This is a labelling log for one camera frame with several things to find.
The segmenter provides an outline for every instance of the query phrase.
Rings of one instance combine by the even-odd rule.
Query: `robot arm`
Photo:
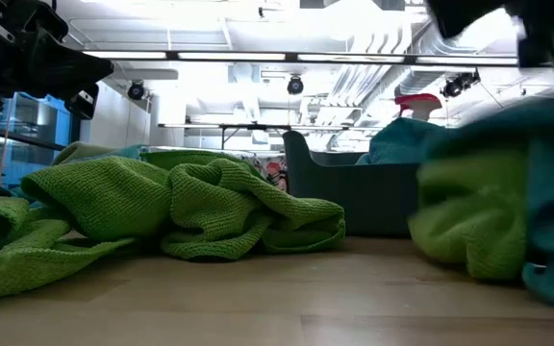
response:
[[[550,0],[426,0],[440,33],[454,37],[474,20],[499,7],[522,20],[526,37],[518,42],[518,63],[554,67],[554,1]]]
[[[73,115],[92,119],[96,83],[113,73],[113,64],[62,46],[67,31],[50,4],[0,0],[0,95],[50,94]]]

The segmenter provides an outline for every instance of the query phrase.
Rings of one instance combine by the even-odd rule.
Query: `floor plank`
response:
[[[229,263],[108,259],[0,299],[0,345],[552,341],[554,308],[525,289],[430,264],[408,240],[348,238],[330,253]]]

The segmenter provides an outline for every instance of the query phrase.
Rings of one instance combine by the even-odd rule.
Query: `ceiling light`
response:
[[[179,53],[179,60],[182,61],[250,61],[250,62],[264,62],[264,61],[279,61],[282,62],[286,59],[286,54],[281,53],[215,53],[215,52],[181,52]]]
[[[353,130],[353,131],[382,131],[382,130],[384,130],[384,128],[383,127],[381,127],[381,128],[351,127],[350,130]]]
[[[219,129],[217,124],[160,124],[159,127],[174,129]]]
[[[292,126],[291,128],[305,131],[341,131],[347,129],[347,126]]]
[[[283,78],[286,79],[290,74],[284,71],[262,71],[260,72],[261,78]]]
[[[491,66],[491,67],[518,67],[518,58],[516,57],[418,57],[415,60],[418,64],[427,65],[471,65],[471,66]]]
[[[83,51],[96,58],[110,60],[165,60],[165,52],[117,52],[117,51]]]
[[[475,67],[462,66],[411,66],[413,72],[454,72],[454,73],[474,73]]]
[[[367,54],[299,54],[301,62],[383,62],[403,63],[404,57]]]

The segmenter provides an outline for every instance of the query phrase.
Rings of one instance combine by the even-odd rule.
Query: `window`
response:
[[[12,112],[10,124],[9,110]],[[5,132],[9,131],[2,185],[19,186],[22,177],[49,166],[65,146],[78,139],[71,132],[74,122],[80,127],[80,120],[71,116],[63,101],[50,96],[36,99],[19,93],[12,100],[6,100],[0,113],[0,162]]]

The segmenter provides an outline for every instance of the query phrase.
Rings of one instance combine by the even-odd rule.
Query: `black camera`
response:
[[[445,97],[457,97],[463,91],[480,83],[480,73],[478,69],[474,73],[460,73],[456,78],[446,81],[446,85],[440,90],[440,94]]]
[[[292,76],[290,78],[290,82],[288,83],[288,94],[298,95],[303,92],[304,88],[303,81],[301,81],[299,76]]]
[[[127,90],[127,95],[130,99],[140,101],[146,96],[146,89],[143,81],[133,81],[130,89]]]

